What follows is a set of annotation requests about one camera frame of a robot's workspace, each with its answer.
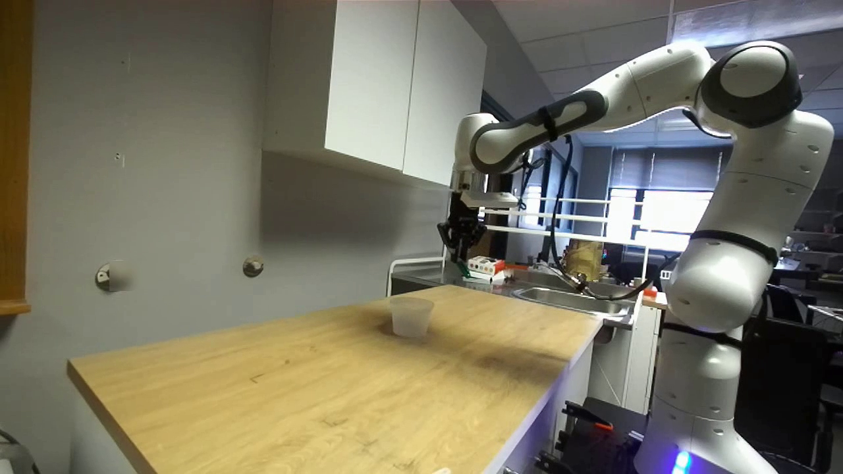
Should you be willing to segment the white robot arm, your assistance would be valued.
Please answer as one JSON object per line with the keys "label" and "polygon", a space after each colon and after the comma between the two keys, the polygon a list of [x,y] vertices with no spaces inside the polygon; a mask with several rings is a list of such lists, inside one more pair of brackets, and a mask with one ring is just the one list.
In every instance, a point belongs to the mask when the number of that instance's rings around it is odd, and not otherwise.
{"label": "white robot arm", "polygon": [[617,131],[679,111],[733,143],[716,189],[667,285],[653,402],[638,474],[778,474],[735,429],[741,350],[786,238],[828,165],[834,128],[800,105],[793,53],[745,43],[716,59],[699,43],[643,53],[530,115],[472,114],[459,124],[452,197],[479,209],[483,173],[508,173],[535,144]]}

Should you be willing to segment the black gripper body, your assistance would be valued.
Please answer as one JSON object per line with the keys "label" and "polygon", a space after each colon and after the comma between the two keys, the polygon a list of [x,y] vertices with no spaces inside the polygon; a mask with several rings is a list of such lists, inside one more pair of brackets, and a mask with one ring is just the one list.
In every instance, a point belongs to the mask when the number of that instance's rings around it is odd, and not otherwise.
{"label": "black gripper body", "polygon": [[465,252],[483,240],[485,223],[479,211],[469,209],[459,193],[450,195],[447,219],[436,226],[443,245],[452,260],[464,260]]}

